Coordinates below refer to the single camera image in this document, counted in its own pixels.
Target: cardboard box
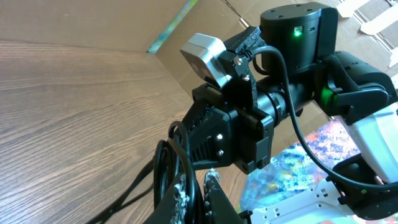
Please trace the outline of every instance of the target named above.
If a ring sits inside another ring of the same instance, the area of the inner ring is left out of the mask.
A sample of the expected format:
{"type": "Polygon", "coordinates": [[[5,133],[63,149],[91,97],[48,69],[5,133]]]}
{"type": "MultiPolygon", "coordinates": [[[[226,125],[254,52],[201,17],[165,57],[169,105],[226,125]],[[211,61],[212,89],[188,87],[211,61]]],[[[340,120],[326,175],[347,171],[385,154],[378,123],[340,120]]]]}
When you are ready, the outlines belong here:
{"type": "Polygon", "coordinates": [[[185,0],[1,1],[0,39],[146,52],[185,0]]]}
{"type": "MultiPolygon", "coordinates": [[[[245,22],[251,26],[258,26],[260,23],[260,14],[268,9],[285,4],[305,2],[310,1],[198,1],[164,42],[156,53],[156,56],[181,84],[182,88],[191,95],[192,89],[204,83],[202,79],[197,77],[180,53],[182,46],[193,34],[199,32],[226,40],[244,30],[245,22]]],[[[322,0],[319,2],[333,7],[340,3],[339,0],[322,0]]],[[[389,50],[377,39],[359,33],[360,25],[360,21],[356,18],[339,21],[336,50],[349,51],[390,76],[398,73],[398,66],[388,67],[391,55],[389,50]]],[[[253,72],[253,74],[257,79],[261,78],[256,72],[253,72]]],[[[298,120],[302,132],[310,134],[329,119],[317,105],[310,103],[304,108],[304,113],[298,120]]],[[[275,129],[274,140],[272,142],[272,155],[289,147],[295,141],[297,141],[297,137],[291,121],[286,119],[275,129]]]]}

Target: patterned cloth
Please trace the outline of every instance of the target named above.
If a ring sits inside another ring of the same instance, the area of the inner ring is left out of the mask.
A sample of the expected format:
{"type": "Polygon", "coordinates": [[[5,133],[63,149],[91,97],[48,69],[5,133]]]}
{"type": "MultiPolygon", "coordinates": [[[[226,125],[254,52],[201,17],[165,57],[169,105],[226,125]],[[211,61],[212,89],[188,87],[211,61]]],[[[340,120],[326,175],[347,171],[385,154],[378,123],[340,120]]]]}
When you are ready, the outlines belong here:
{"type": "MultiPolygon", "coordinates": [[[[307,136],[308,145],[328,167],[359,154],[359,150],[344,126],[336,119],[307,136]]],[[[248,175],[240,206],[241,210],[263,208],[304,190],[312,188],[327,175],[307,156],[300,143],[271,159],[261,170],[248,175]]],[[[378,221],[365,221],[357,216],[323,223],[398,223],[398,215],[378,221]]]]}

